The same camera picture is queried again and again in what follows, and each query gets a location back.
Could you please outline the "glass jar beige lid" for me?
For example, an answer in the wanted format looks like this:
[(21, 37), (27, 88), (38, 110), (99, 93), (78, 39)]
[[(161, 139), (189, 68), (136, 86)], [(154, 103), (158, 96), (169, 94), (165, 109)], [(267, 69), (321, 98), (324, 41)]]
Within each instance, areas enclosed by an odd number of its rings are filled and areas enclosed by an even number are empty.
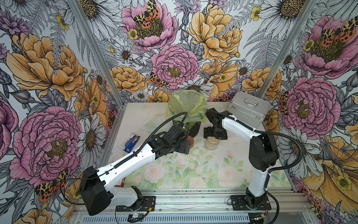
[(216, 139), (215, 137), (207, 137), (205, 142), (205, 147), (207, 150), (214, 151), (218, 148), (221, 140)]

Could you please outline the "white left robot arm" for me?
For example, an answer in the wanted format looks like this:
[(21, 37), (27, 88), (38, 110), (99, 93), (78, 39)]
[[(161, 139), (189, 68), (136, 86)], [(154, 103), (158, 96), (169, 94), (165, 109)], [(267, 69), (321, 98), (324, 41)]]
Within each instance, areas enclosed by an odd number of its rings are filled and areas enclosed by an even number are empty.
[(90, 216), (109, 206), (138, 211), (145, 205), (145, 197), (138, 187), (115, 189), (129, 174), (142, 166), (173, 152), (188, 154), (191, 147), (184, 128), (173, 125), (167, 132), (151, 135), (136, 150), (100, 168), (89, 167), (83, 172), (79, 192)]

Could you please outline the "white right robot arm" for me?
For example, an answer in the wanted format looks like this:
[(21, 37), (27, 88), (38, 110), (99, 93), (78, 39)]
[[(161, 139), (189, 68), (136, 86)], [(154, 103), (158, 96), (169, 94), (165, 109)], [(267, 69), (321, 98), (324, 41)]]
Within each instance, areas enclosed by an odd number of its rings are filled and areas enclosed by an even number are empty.
[(205, 115), (212, 124), (211, 127), (204, 128), (205, 139), (227, 140), (227, 131), (230, 131), (249, 143), (249, 162), (253, 169), (246, 189), (245, 204), (251, 210), (256, 209), (265, 201), (269, 170), (279, 159), (274, 135), (250, 127), (228, 111), (219, 113), (211, 108), (207, 109)]

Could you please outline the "glass jar orange lid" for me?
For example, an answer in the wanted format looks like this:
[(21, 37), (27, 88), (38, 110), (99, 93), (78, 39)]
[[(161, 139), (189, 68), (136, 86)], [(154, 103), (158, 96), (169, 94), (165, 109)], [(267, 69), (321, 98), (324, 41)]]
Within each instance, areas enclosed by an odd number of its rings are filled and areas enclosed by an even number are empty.
[(192, 148), (192, 147), (194, 146), (194, 139), (193, 139), (193, 137), (188, 136), (187, 142), (190, 142), (190, 148)]

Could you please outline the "green plastic bin liner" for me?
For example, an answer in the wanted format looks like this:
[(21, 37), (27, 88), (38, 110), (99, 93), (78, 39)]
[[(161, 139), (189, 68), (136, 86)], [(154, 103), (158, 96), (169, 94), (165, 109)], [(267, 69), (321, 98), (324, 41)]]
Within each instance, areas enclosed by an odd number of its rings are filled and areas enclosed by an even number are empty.
[(187, 112), (184, 123), (206, 123), (208, 121), (205, 115), (207, 109), (208, 104), (203, 94), (194, 90), (184, 90), (170, 97), (166, 108), (166, 119)]

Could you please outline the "silver metal case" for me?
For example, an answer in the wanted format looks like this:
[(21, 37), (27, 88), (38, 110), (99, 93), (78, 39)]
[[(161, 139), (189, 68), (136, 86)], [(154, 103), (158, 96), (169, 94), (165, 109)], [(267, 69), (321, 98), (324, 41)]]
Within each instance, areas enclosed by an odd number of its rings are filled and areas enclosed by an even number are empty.
[(258, 129), (269, 112), (270, 102), (238, 91), (230, 101), (228, 111), (238, 120)]

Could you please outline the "blue snack packet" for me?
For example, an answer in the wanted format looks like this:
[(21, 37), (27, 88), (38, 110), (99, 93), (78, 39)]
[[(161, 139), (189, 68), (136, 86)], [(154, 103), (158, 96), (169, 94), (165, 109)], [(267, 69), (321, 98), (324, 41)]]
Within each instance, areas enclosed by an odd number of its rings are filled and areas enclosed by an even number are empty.
[(136, 133), (131, 133), (129, 138), (122, 144), (118, 146), (120, 150), (125, 151), (126, 153), (132, 152), (135, 149), (137, 142), (139, 141), (140, 136)]

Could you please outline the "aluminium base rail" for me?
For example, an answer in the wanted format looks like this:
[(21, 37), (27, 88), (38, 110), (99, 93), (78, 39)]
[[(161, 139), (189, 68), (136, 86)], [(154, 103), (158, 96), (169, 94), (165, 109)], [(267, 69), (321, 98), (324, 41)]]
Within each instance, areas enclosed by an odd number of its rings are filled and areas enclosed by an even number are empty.
[(147, 209), (129, 211), (110, 206), (90, 216), (81, 206), (75, 210), (71, 223), (126, 224), (128, 219), (137, 220), (139, 224), (319, 223), (306, 197), (290, 188), (269, 189), (271, 195), (255, 210), (238, 201), (244, 193), (243, 189), (143, 190), (143, 196), (155, 197), (146, 204)]

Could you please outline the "aluminium frame post left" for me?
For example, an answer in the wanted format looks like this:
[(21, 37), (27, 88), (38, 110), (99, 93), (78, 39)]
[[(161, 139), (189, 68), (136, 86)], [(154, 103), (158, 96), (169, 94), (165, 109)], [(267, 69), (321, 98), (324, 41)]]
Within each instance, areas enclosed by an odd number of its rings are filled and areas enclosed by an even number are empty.
[(123, 102), (123, 99), (121, 98), (120, 93), (117, 89), (117, 86), (114, 82), (114, 79), (110, 74), (110, 69), (108, 68), (108, 66), (106, 64), (106, 61), (102, 55), (102, 52), (100, 50), (100, 47), (96, 40), (96, 37), (92, 32), (91, 26), (85, 17), (85, 14), (82, 10), (82, 7), (81, 7), (79, 1), (69, 1), (69, 6), (70, 6), (72, 12), (74, 13), (74, 17), (81, 28), (83, 36), (85, 37), (89, 47), (91, 48), (91, 51), (99, 65), (99, 68), (101, 69), (104, 77), (108, 81), (108, 85), (112, 91), (112, 94), (114, 96), (116, 103), (118, 104), (120, 109), (123, 109), (124, 105), (125, 105)]

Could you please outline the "aluminium frame post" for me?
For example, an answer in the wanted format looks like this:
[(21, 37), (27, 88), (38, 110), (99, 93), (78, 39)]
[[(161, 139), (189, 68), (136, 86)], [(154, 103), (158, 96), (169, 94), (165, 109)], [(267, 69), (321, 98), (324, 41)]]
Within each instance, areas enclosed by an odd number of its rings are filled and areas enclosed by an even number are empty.
[(114, 82), (114, 79), (110, 74), (110, 69), (108, 68), (108, 66), (106, 64), (106, 61), (102, 55), (102, 52), (100, 50), (100, 47), (96, 40), (96, 37), (92, 32), (91, 26), (85, 17), (85, 14), (82, 10), (82, 7), (81, 7), (79, 1), (69, 1), (69, 6), (70, 6), (72, 12), (74, 13), (74, 17), (81, 28), (83, 36), (85, 37), (89, 47), (91, 48), (91, 51), (99, 65), (99, 68), (101, 69), (104, 77), (108, 81), (108, 85), (112, 91), (112, 94), (114, 96), (116, 103), (118, 104), (120, 109), (123, 109), (124, 105), (125, 105), (123, 102), (123, 99), (121, 98), (120, 93), (117, 89), (117, 86)]
[(270, 87), (270, 84), (276, 77), (276, 74), (279, 72), (279, 69), (281, 67), (281, 64), (283, 60), (285, 59), (286, 55), (289, 53), (291, 46), (294, 44), (295, 37), (298, 36), (298, 34), (301, 32), (302, 28), (306, 25), (306, 22), (311, 15), (317, 1), (316, 0), (309, 0), (306, 1), (300, 14), (298, 15), (298, 18), (296, 22), (294, 23), (294, 26), (292, 27), (291, 32), (288, 33), (288, 36), (283, 43), (282, 48), (280, 49), (273, 65), (270, 68), (270, 71), (266, 77), (266, 79), (263, 82), (263, 85), (261, 86), (259, 92), (257, 93), (258, 98), (263, 98)]

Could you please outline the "aluminium frame post right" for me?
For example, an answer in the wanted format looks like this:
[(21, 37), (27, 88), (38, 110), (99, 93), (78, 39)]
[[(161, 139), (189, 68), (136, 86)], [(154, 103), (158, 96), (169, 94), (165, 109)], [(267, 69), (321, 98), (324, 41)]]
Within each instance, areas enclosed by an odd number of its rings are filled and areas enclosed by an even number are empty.
[(263, 85), (261, 86), (259, 92), (257, 93), (258, 98), (263, 98), (270, 87), (270, 84), (276, 77), (276, 74), (279, 72), (279, 69), (281, 67), (281, 64), (283, 60), (285, 59), (286, 55), (289, 53), (291, 46), (294, 44), (295, 37), (298, 36), (298, 34), (301, 32), (302, 28), (306, 25), (306, 22), (311, 15), (317, 1), (316, 0), (309, 0), (306, 1), (300, 14), (298, 15), (298, 18), (296, 22), (294, 23), (294, 26), (292, 27), (291, 32), (288, 33), (288, 36), (283, 43), (282, 48), (280, 49), (273, 65), (270, 68), (270, 71), (266, 77), (266, 79), (263, 82)]

